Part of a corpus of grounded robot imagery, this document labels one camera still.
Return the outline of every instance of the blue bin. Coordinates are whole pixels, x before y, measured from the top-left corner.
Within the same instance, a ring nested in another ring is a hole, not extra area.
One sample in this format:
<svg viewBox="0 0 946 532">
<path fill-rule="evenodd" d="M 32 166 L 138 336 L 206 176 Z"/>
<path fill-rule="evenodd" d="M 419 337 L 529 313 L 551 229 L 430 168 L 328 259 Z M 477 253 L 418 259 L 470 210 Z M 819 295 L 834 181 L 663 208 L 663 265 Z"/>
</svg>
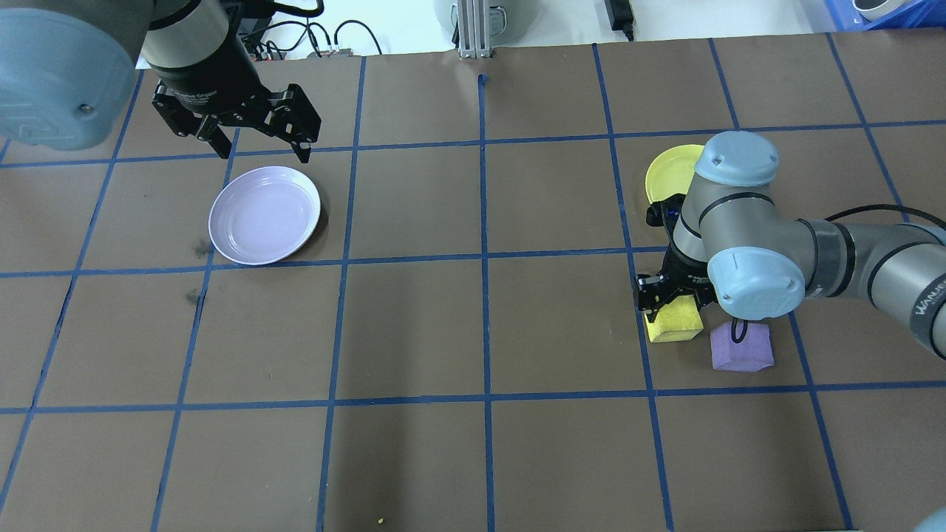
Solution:
<svg viewBox="0 0 946 532">
<path fill-rule="evenodd" d="M 850 0 L 826 0 L 826 3 L 838 31 L 946 27 L 946 0 L 912 0 L 872 22 L 864 20 Z"/>
</svg>

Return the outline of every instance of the purple sponge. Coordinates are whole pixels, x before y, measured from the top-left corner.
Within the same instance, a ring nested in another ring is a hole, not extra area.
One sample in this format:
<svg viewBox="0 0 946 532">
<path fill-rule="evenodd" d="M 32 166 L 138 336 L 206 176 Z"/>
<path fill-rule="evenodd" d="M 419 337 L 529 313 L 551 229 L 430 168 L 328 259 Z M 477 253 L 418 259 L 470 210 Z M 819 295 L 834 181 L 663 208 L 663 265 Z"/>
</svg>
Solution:
<svg viewBox="0 0 946 532">
<path fill-rule="evenodd" d="M 759 371 L 775 364 L 772 340 L 767 325 L 750 323 L 745 339 L 732 343 L 730 324 L 715 328 L 709 334 L 712 345 L 712 368 L 726 371 Z"/>
</svg>

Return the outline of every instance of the black cable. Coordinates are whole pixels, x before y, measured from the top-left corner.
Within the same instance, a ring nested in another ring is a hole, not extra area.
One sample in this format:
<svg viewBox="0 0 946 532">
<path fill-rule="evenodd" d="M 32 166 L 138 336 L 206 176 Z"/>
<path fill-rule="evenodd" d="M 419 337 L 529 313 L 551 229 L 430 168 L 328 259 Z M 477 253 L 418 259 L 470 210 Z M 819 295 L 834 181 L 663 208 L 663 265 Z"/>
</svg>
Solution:
<svg viewBox="0 0 946 532">
<path fill-rule="evenodd" d="M 859 206 L 859 207 L 854 207 L 853 209 L 848 209 L 848 210 L 845 210 L 845 211 L 841 211 L 841 212 L 839 212 L 839 213 L 837 213 L 837 214 L 833 214 L 833 215 L 829 216 L 828 218 L 826 218 L 825 221 L 826 221 L 826 222 L 833 222 L 833 221 L 835 221 L 835 220 L 838 220 L 838 219 L 840 219 L 840 218 L 844 218 L 844 217 L 846 217 L 846 216 L 850 216 L 850 215 L 852 215 L 852 214 L 857 214 L 857 213 L 861 213 L 861 212 L 868 212 L 868 211 L 871 211 L 871 210 L 892 210 L 892 211 L 894 211 L 894 212 L 905 212 L 906 214 L 912 214 L 913 216 L 916 216 L 916 217 L 918 217 L 918 218 L 923 218 L 924 220 L 935 224 L 935 225 L 936 225 L 937 227 L 939 227 L 940 229 L 946 230 L 946 222 L 944 222 L 943 220 L 941 220 L 941 219 L 939 219 L 939 218 L 933 216 L 932 214 L 930 214 L 930 213 L 928 213 L 928 212 L 923 212 L 923 211 L 921 211 L 921 210 L 919 210 L 919 209 L 915 209 L 915 208 L 912 208 L 912 207 L 904 207 L 904 206 L 902 206 L 902 205 L 894 205 L 894 204 L 871 204 L 871 205 L 862 205 L 862 206 Z"/>
<path fill-rule="evenodd" d="M 633 22 L 625 23 L 624 26 L 621 28 L 621 31 L 624 33 L 624 37 L 626 37 L 628 41 L 632 43 L 634 42 L 634 23 Z"/>
<path fill-rule="evenodd" d="M 271 30 L 271 29 L 274 29 L 274 28 L 280 27 L 280 26 L 286 26 L 286 25 L 294 25 L 294 26 L 307 27 L 306 23 L 304 23 L 304 22 L 299 22 L 299 21 L 297 21 L 297 20 L 284 20 L 283 22 L 277 22 L 276 24 L 273 24 L 273 25 L 270 25 L 270 26 L 267 26 L 267 27 L 263 27 L 263 28 L 258 29 L 258 30 L 256 30 L 256 31 L 252 31 L 252 32 L 250 32 L 250 33 L 247 33 L 246 35 L 243 36 L 243 39 L 249 39 L 250 37 L 253 37 L 253 36 L 255 36 L 255 35 L 260 35 L 260 36 L 262 36 L 263 33 L 266 33 L 267 31 L 269 31 L 269 30 Z"/>
<path fill-rule="evenodd" d="M 366 25 L 366 24 L 363 23 L 362 21 L 360 21 L 360 20 L 355 20 L 355 19 L 346 20 L 345 22 L 339 24 L 339 26 L 335 28 L 335 39 L 334 39 L 334 41 L 335 41 L 335 46 L 338 46 L 338 45 L 339 45 L 339 30 L 342 29 L 345 25 L 348 25 L 348 24 L 357 24 L 357 25 L 359 25 L 359 26 L 361 26 L 361 27 L 367 29 L 367 30 L 368 30 L 368 34 L 371 35 L 371 40 L 375 42 L 375 47 L 377 48 L 377 54 L 378 54 L 379 56 L 383 56 L 383 55 L 384 55 L 384 52 L 381 51 L 381 45 L 377 43 L 377 38 L 375 37 L 375 32 L 372 31 L 371 28 L 369 28 L 368 25 Z"/>
<path fill-rule="evenodd" d="M 286 58 L 286 56 L 283 55 L 283 50 L 279 49 L 279 46 L 277 46 L 276 43 L 274 43 L 273 41 L 266 42 L 266 50 L 270 53 L 270 59 L 272 59 L 273 51 L 275 51 L 276 54 L 279 55 L 279 61 L 282 61 Z"/>
<path fill-rule="evenodd" d="M 271 27 L 280 26 L 280 25 L 282 25 L 282 24 L 284 24 L 284 23 L 279 23 L 279 24 L 277 24 L 277 25 L 272 25 Z M 295 44 L 293 44 L 293 45 L 290 46 L 289 48 L 280 48 L 280 47 L 278 47 L 278 46 L 276 45 L 276 43 L 274 43 L 273 41 L 267 41 L 267 42 L 266 42 L 266 48 L 269 50 L 269 49 L 271 48 L 271 45 L 272 45 L 272 49 L 275 49 L 275 50 L 276 50 L 277 52 L 279 52 L 280 54 L 282 54 L 283 52 L 291 52 L 292 50 L 298 48 L 299 45 L 302 44 L 303 40 L 304 40 L 306 37 L 308 37 L 309 42 L 310 42 L 311 44 L 313 44 L 312 48 L 313 48 L 313 50 L 315 51 L 316 55 L 318 55 L 319 57 L 322 57 L 322 54 L 319 52 L 319 45 L 318 45 L 318 42 L 317 42 L 317 40 L 316 40 L 316 38 L 315 38 L 315 34 L 312 33 L 311 28 L 310 28 L 309 26 L 305 25 L 305 24 L 302 24 L 302 23 L 297 23 L 297 24 L 300 25 L 300 26 L 305 27 L 305 28 L 306 28 L 306 31 L 305 31 L 302 35 L 299 36 L 299 39 L 296 40 Z M 249 35 L 243 36 L 243 42 L 244 42 L 244 43 L 246 43 L 247 41 L 249 41 L 248 37 L 249 37 Z M 262 43 L 261 43 L 259 40 L 256 40 L 256 45 L 261 46 Z"/>
<path fill-rule="evenodd" d="M 315 34 L 312 32 L 312 27 L 317 27 L 318 29 L 320 29 L 320 30 L 322 31 L 322 33 L 323 33 L 324 36 L 325 36 L 325 44 L 327 44 L 327 45 L 331 45 L 331 44 L 332 44 L 332 40 L 331 40 L 331 38 L 329 38 L 329 36 L 328 36 L 328 30 L 325 29 L 325 27 L 322 26 L 321 24 L 319 24 L 319 23 L 317 23 L 317 22 L 302 23 L 302 22 L 294 21 L 294 20 L 287 20 L 287 21 L 283 21 L 283 22 L 279 22 L 279 23 L 273 24 L 273 25 L 271 25 L 271 26 L 267 26 L 267 27 L 258 29 L 258 30 L 254 31 L 254 32 L 252 32 L 252 33 L 247 33 L 246 35 L 243 35 L 243 36 L 241 37 L 241 39 L 243 40 L 244 43 L 251 43 L 251 41 L 255 41 L 255 44 L 256 44 L 257 46 L 262 46 L 261 40 L 258 39 L 258 38 L 253 39 L 254 36 L 256 36 L 256 35 L 262 36 L 261 34 L 263 34 L 263 33 L 267 32 L 267 31 L 269 31 L 270 29 L 273 29 L 273 28 L 276 28 L 276 27 L 280 27 L 280 26 L 286 26 L 286 25 L 304 27 L 304 28 L 306 29 L 306 33 L 304 33 L 304 34 L 299 38 L 299 40 L 296 41 L 296 43 L 295 43 L 293 46 L 291 46 L 291 47 L 289 47 L 289 48 L 277 48 L 277 49 L 279 49 L 279 50 L 282 51 L 282 52 L 289 52 L 289 51 L 292 51 L 292 50 L 298 48 L 298 47 L 299 47 L 299 44 L 302 43 L 303 39 L 304 39 L 305 37 L 308 37 L 309 43 L 312 44 L 312 50 L 315 51 L 315 55 L 317 55 L 318 57 L 322 57 L 322 53 L 320 52 L 320 49 L 319 49 L 319 42 L 318 42 L 318 39 L 316 39 Z"/>
<path fill-rule="evenodd" d="M 743 322 L 743 332 L 738 337 L 736 336 L 736 326 L 739 322 Z M 729 337 L 732 339 L 733 344 L 741 344 L 745 340 L 745 334 L 749 332 L 749 322 L 746 320 L 740 320 L 739 318 L 732 318 L 732 323 L 729 325 Z"/>
<path fill-rule="evenodd" d="M 321 24 L 319 24 L 319 23 L 317 23 L 317 22 L 310 22 L 310 23 L 308 23 L 308 25 L 309 25 L 310 27 L 313 27 L 313 26 L 318 27 L 318 29 L 320 29 L 320 30 L 322 31 L 322 33 L 325 34 L 325 45 L 328 45 L 328 46 L 331 46 L 331 45 L 332 45 L 332 40 L 328 37 L 328 30 L 325 29 L 325 26 L 322 26 Z"/>
</svg>

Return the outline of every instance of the light blue joint cap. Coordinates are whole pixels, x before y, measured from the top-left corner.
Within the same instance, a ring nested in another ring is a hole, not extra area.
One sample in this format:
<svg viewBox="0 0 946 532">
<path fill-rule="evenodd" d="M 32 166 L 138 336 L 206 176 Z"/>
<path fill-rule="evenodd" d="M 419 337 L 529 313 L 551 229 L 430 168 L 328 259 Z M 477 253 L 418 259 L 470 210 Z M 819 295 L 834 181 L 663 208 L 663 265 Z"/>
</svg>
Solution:
<svg viewBox="0 0 946 532">
<path fill-rule="evenodd" d="M 942 227 L 936 227 L 935 225 L 920 225 L 918 223 L 901 223 L 901 225 L 912 225 L 914 227 L 919 227 L 923 231 L 933 235 L 934 238 L 939 240 L 939 243 L 946 246 L 946 229 Z"/>
<path fill-rule="evenodd" d="M 730 186 L 763 186 L 775 179 L 779 152 L 771 142 L 750 132 L 722 132 L 707 142 L 696 161 L 696 173 Z"/>
<path fill-rule="evenodd" d="M 795 310 L 805 298 L 805 276 L 785 255 L 760 247 L 734 247 L 707 264 L 716 300 L 730 316 L 775 318 Z"/>
<path fill-rule="evenodd" d="M 942 532 L 946 530 L 946 508 L 926 518 L 913 532 Z"/>
<path fill-rule="evenodd" d="M 0 135 L 55 150 L 100 144 L 134 89 L 128 52 L 107 33 L 43 9 L 0 9 Z"/>
</svg>

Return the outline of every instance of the yellow plate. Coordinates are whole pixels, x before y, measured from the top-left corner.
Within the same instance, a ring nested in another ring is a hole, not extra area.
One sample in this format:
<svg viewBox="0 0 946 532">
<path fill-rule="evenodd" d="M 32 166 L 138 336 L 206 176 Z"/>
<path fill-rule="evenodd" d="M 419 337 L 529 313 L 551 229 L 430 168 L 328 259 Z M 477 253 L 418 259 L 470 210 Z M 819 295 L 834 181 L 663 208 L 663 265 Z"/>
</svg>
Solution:
<svg viewBox="0 0 946 532">
<path fill-rule="evenodd" d="M 703 146 L 699 144 L 684 144 L 658 155 L 644 177 L 647 201 L 654 203 L 674 194 L 686 194 L 693 179 L 693 165 L 702 152 Z"/>
</svg>

